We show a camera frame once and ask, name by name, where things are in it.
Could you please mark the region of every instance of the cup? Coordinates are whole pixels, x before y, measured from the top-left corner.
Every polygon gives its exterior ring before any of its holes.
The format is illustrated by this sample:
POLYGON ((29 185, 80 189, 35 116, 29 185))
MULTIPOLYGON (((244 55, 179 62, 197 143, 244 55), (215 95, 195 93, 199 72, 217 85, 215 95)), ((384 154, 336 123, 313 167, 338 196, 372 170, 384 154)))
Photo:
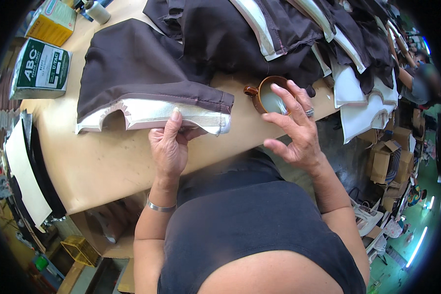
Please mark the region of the cup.
POLYGON ((252 86, 246 86, 244 93, 252 97, 253 106, 259 113, 277 112, 283 114, 284 110, 287 111, 286 105, 282 101, 281 97, 273 93, 271 90, 271 84, 275 83, 278 86, 288 89, 287 79, 280 76, 269 76, 261 81, 258 88, 252 86))

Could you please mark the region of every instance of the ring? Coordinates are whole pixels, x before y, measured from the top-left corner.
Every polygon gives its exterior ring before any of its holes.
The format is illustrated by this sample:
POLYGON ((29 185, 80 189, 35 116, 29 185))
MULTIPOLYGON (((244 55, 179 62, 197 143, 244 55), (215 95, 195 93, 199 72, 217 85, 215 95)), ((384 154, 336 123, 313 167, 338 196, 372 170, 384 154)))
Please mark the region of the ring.
POLYGON ((314 108, 311 107, 309 110, 306 111, 306 115, 308 118, 314 116, 314 108))

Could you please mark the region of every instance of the mug handle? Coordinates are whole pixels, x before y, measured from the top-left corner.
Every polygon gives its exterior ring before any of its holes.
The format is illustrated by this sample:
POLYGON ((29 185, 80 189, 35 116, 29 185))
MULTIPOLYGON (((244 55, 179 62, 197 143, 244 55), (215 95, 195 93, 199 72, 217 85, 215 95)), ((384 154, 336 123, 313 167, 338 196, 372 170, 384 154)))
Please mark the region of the mug handle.
POLYGON ((258 95, 258 88, 255 88, 253 86, 246 86, 244 88, 244 93, 248 96, 257 96, 258 95))

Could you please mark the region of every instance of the fluorescent light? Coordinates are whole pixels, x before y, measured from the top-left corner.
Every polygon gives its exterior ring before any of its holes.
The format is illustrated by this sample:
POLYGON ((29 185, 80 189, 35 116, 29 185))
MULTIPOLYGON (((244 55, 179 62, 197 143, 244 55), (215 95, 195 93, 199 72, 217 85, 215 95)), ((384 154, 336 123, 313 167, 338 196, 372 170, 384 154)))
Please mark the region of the fluorescent light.
POLYGON ((425 44, 425 47, 427 48, 428 55, 430 55, 431 53, 429 51, 429 46, 428 46, 428 43, 426 42, 426 38, 425 37, 422 37, 422 38, 423 38, 423 43, 425 44))
POLYGON ((431 202, 429 203, 429 208, 428 209, 431 209, 433 207, 433 201, 435 201, 435 197, 434 196, 431 197, 431 202))
POLYGON ((426 231, 427 231, 428 227, 425 227, 425 229, 423 230, 423 234, 420 237, 420 241, 418 241, 417 247, 415 248, 415 251, 413 251, 412 256, 410 257, 410 260, 407 263, 406 267, 410 266, 410 263, 412 263, 413 258, 415 258, 415 255, 417 255, 417 251, 420 248, 421 242, 423 241, 423 238, 425 237, 426 231))

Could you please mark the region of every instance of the finger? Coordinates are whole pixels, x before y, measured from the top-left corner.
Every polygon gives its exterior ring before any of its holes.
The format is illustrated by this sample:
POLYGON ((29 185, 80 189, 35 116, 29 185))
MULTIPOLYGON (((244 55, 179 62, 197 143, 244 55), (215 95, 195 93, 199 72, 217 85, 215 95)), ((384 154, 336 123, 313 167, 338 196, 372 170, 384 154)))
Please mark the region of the finger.
POLYGON ((163 138, 165 140, 174 140, 180 127, 182 127, 182 114, 180 113, 180 109, 175 107, 173 112, 171 113, 170 119, 166 122, 165 131, 163 138))
POLYGON ((194 138, 198 138, 199 136, 207 134, 207 131, 201 127, 187 130, 184 132, 184 136, 186 140, 191 141, 194 138))
POLYGON ((263 142, 263 145, 270 149, 274 154, 276 154, 277 156, 282 157, 286 162, 290 162, 290 155, 289 155, 289 150, 287 148, 287 146, 276 139, 266 139, 263 142))
MULTIPOLYGON (((304 109, 304 114, 305 114, 305 111, 308 111, 308 110, 312 109, 312 107, 313 107, 312 101, 311 101, 309 95, 307 94, 306 89, 300 88, 291 79, 287 81, 287 86, 289 87, 289 90, 294 94, 295 98, 297 99, 297 101, 302 106, 302 109, 304 109)), ((307 119, 309 121, 314 121, 314 117, 313 116, 308 117, 306 115, 306 117, 307 117, 307 119)))
POLYGON ((278 127, 282 128, 289 137, 297 139, 300 132, 300 126, 298 126, 289 116, 281 115, 276 112, 270 112, 262 114, 261 117, 264 121, 274 123, 278 127))
POLYGON ((181 145, 188 145, 188 140, 185 138, 183 134, 176 135, 176 141, 181 145))
POLYGON ((164 130, 162 128, 153 128, 148 132, 148 141, 152 143, 160 142, 163 138, 164 130))
POLYGON ((294 98, 294 96, 286 89, 276 85, 271 84, 271 90, 273 93, 281 97, 281 99, 286 104, 288 110, 291 112, 291 116, 293 117, 293 120, 300 126, 307 124, 308 119, 304 112, 304 109, 302 109, 302 106, 300 103, 294 98))

